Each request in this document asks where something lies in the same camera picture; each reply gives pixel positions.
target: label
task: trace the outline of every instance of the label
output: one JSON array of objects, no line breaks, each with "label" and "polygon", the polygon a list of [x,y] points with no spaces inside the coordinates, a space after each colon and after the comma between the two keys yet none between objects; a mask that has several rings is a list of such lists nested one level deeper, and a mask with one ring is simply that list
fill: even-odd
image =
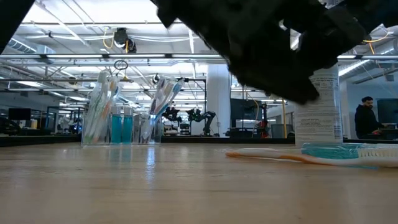
[{"label": "label", "polygon": [[340,90],[335,67],[315,72],[310,77],[320,97],[304,106],[295,106],[296,142],[343,142]]}]

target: ceiling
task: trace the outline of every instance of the ceiling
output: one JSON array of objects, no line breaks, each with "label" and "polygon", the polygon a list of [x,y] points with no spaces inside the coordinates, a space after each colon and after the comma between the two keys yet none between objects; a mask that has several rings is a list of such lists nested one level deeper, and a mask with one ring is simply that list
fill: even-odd
[{"label": "ceiling", "polygon": [[[122,54],[122,50],[112,44],[112,34],[118,27],[127,28],[127,34],[137,46],[138,54],[214,54],[201,39],[181,22],[166,29],[159,21],[156,7],[149,0],[43,0],[40,4],[34,4],[28,15],[15,33],[29,45],[45,45],[57,54]],[[396,27],[386,30],[378,27],[373,33],[373,39],[382,40],[373,43],[377,49],[379,46],[395,39],[398,34]],[[298,37],[298,33],[292,33],[292,43]],[[20,54],[20,52],[7,47],[4,54]],[[349,54],[370,54],[368,45],[360,45],[348,52]],[[208,62],[179,62],[174,65],[158,66],[139,65],[146,60],[132,60],[138,64],[134,69],[130,66],[122,75],[126,75],[134,81],[138,88],[150,88],[152,77],[155,74],[169,77],[206,78]],[[27,69],[45,74],[45,67],[29,66]],[[52,78],[97,78],[104,66],[80,66],[80,67],[49,67],[48,73]],[[233,81],[235,89],[241,87]],[[79,83],[79,88],[86,88],[89,83]],[[190,83],[192,88],[204,88],[204,85]],[[66,84],[65,88],[76,88]],[[149,100],[143,93],[123,93],[127,99]],[[233,98],[241,98],[240,92],[232,92]],[[252,92],[251,96],[257,99],[266,99],[261,92]],[[181,93],[180,99],[204,99],[204,92]]]}]

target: blue liquid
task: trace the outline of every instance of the blue liquid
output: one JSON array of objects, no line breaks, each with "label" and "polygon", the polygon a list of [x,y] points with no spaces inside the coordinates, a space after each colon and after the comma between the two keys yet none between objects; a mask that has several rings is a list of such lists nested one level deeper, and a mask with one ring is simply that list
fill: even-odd
[{"label": "blue liquid", "polygon": [[120,115],[112,115],[111,143],[120,144],[122,141],[122,117]]},{"label": "blue liquid", "polygon": [[131,136],[132,136],[132,116],[125,116],[123,122],[123,136],[122,136],[123,143],[130,144]]}]

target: table surface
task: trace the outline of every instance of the table surface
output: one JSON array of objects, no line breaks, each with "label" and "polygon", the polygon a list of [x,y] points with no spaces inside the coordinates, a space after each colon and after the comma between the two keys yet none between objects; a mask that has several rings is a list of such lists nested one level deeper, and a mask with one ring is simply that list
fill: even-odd
[{"label": "table surface", "polygon": [[398,169],[225,157],[239,147],[1,148],[0,223],[397,223]]}]

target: toothbrush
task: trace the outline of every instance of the toothbrush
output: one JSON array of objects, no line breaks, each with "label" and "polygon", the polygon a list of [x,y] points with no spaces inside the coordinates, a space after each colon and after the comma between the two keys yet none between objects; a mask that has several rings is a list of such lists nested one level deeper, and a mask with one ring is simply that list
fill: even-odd
[{"label": "toothbrush", "polygon": [[341,149],[340,154],[346,153],[352,159],[326,159],[301,154],[300,150],[275,150],[275,149],[238,149],[226,153],[229,157],[263,157],[271,159],[288,159],[328,166],[377,166],[398,167],[398,149],[362,147],[359,149]]}]

